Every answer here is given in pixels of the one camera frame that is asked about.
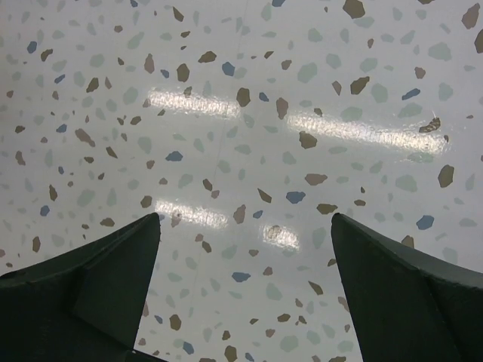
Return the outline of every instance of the speckled vinyl floor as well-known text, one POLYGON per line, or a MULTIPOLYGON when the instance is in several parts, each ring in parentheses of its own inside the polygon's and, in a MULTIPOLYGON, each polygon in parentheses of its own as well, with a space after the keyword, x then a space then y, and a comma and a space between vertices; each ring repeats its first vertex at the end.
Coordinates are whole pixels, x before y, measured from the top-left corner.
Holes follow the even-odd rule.
POLYGON ((361 361, 334 212, 483 270, 479 11, 2 0, 0 272, 156 211, 138 349, 361 361))

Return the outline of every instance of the dark green object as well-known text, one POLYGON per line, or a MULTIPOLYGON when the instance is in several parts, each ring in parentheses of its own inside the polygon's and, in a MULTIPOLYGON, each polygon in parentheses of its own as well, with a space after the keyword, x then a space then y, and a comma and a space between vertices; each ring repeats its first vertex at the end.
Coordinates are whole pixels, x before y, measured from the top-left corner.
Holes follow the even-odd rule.
POLYGON ((141 362, 133 351, 160 239, 152 213, 0 277, 0 360, 141 362))
POLYGON ((341 214, 332 243, 365 362, 483 361, 483 275, 341 214))

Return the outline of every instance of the glossy floor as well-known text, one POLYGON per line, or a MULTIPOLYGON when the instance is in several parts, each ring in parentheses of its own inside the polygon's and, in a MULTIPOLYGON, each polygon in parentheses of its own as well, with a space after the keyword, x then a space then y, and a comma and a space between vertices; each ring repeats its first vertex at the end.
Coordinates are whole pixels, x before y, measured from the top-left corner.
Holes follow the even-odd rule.
POLYGON ((360 361, 334 212, 483 270, 479 11, 3 0, 0 272, 156 211, 138 349, 360 361))

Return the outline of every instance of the floor tile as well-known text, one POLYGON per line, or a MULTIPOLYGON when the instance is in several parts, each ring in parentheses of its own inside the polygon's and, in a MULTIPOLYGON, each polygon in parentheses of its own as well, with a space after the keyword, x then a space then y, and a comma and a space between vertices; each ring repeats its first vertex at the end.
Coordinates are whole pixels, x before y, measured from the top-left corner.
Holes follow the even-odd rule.
POLYGON ((136 348, 360 361, 335 212, 483 271, 479 10, 3 1, 0 272, 154 211, 136 348))

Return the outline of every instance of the terrazzo floor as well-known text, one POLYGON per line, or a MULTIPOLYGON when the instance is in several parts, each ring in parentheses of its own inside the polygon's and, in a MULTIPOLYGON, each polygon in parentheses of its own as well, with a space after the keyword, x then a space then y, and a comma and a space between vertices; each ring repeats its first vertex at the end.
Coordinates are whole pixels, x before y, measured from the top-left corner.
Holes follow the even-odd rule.
POLYGON ((155 211, 137 349, 361 361, 334 212, 483 271, 479 11, 0 1, 0 272, 155 211))

